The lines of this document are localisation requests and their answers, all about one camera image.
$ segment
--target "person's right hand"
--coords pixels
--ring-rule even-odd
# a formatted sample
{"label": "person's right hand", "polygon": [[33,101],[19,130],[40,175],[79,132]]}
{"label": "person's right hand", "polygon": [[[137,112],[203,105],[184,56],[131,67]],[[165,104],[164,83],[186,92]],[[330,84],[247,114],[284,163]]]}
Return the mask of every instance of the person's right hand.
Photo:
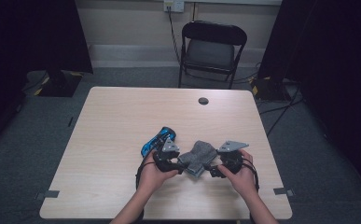
{"label": "person's right hand", "polygon": [[[252,155],[242,149],[240,149],[239,151],[242,153],[244,159],[253,162]],[[249,161],[243,160],[243,163],[252,166]],[[223,175],[225,175],[229,179],[234,189],[239,194],[241,194],[241,196],[244,197],[247,194],[257,193],[254,174],[249,168],[243,166],[236,175],[233,174],[224,165],[218,165],[217,168]]]}

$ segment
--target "gray carpet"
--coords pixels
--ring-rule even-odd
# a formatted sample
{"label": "gray carpet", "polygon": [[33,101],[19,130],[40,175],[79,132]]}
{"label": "gray carpet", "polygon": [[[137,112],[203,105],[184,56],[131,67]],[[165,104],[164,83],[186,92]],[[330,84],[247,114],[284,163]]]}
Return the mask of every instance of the gray carpet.
{"label": "gray carpet", "polygon": [[[236,78],[255,72],[254,68],[240,68]],[[39,216],[42,201],[35,200],[35,195],[49,188],[90,88],[176,88],[177,74],[175,67],[95,68],[94,75],[82,78],[72,98],[33,96],[38,86],[26,91],[20,113],[0,134],[0,223],[108,223],[108,220],[42,219]],[[43,75],[44,72],[29,74],[30,83],[26,87]],[[238,80],[233,89],[250,90],[243,81]],[[192,77],[185,78],[184,82],[185,88],[225,89],[228,86],[228,83]],[[288,86],[292,94],[295,89]],[[286,104],[257,101],[260,112]],[[261,115],[266,131],[281,112]],[[289,197],[293,217],[280,222],[361,223],[361,179],[348,160],[325,139],[319,122],[308,107],[300,103],[285,112],[269,135],[284,185],[296,194]]]}

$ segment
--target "chair backrest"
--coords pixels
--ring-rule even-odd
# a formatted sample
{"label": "chair backrest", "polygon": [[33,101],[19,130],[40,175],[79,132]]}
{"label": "chair backrest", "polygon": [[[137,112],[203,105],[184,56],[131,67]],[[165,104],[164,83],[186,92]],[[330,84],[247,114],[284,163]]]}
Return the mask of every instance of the chair backrest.
{"label": "chair backrest", "polygon": [[183,41],[186,38],[202,41],[244,46],[247,34],[235,25],[226,25],[210,21],[191,21],[182,30]]}

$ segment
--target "blue object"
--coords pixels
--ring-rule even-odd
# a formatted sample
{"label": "blue object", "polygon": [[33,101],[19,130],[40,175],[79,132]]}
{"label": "blue object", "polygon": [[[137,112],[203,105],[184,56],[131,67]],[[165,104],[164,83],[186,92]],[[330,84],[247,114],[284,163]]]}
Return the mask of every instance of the blue object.
{"label": "blue object", "polygon": [[159,150],[161,147],[163,147],[163,145],[165,144],[165,141],[168,137],[171,138],[172,141],[174,141],[174,139],[176,137],[176,133],[171,128],[162,127],[160,132],[157,133],[157,135],[155,135],[150,141],[148,141],[142,147],[142,150],[141,150],[142,156],[145,157],[146,155],[148,155],[148,153],[152,149]]}

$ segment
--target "hand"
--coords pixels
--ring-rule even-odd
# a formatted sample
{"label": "hand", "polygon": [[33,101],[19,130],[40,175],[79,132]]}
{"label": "hand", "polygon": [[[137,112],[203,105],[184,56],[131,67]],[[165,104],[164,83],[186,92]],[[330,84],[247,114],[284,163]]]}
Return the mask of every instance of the hand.
{"label": "hand", "polygon": [[162,172],[154,162],[153,154],[156,150],[151,151],[145,161],[138,189],[150,189],[152,192],[159,189],[165,180],[174,177],[178,174],[177,170],[170,172]]}
{"label": "hand", "polygon": [[[239,151],[242,153],[244,159],[253,162],[252,155],[242,149],[240,149]],[[249,161],[243,161],[243,163],[251,166],[252,164]],[[227,177],[234,189],[239,194],[241,194],[241,196],[245,197],[247,194],[257,193],[254,174],[249,168],[243,166],[236,175],[233,174],[224,165],[218,165],[217,168],[221,173],[223,173],[223,175]]]}

